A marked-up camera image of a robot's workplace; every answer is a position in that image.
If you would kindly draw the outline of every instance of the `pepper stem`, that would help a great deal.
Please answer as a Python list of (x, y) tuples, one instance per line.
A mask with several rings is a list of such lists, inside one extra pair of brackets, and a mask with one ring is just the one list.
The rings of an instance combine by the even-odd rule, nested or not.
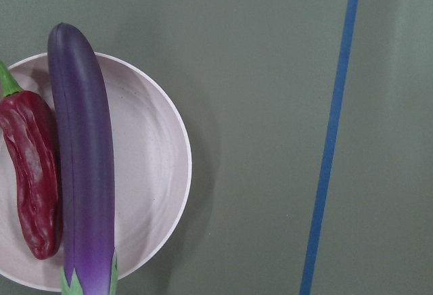
[(14, 79), (6, 65), (0, 60), (0, 83), (3, 97), (22, 91), (21, 86)]

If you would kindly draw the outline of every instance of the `wrinkled red pepper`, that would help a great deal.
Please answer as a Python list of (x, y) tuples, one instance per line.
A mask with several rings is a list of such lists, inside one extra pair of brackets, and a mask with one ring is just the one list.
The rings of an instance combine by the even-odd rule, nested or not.
[(62, 237), (55, 117), (38, 94), (21, 89), (2, 62), (0, 80), (0, 128), (16, 171), (22, 234), (36, 258), (49, 258)]

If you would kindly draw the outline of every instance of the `long eggplant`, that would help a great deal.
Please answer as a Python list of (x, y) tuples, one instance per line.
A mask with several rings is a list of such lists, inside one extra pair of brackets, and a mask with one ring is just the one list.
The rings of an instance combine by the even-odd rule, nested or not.
[(61, 23), (48, 39), (63, 188), (63, 294), (115, 294), (114, 155), (104, 78), (81, 31)]

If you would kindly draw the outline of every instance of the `purple eggplant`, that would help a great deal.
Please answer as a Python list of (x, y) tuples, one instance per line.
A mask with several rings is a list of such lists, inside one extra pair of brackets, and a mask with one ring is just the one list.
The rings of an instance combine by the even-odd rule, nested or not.
[(104, 78), (89, 42), (70, 24), (51, 31), (48, 64), (64, 202), (63, 294), (114, 294), (114, 156)]

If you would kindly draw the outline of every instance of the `red chili pepper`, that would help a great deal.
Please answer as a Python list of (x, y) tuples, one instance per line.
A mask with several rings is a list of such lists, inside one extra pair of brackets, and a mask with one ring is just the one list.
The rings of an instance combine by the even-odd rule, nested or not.
[(0, 80), (0, 127), (15, 167), (22, 234), (36, 258), (49, 258), (62, 237), (55, 117), (38, 94), (21, 89), (2, 62)]

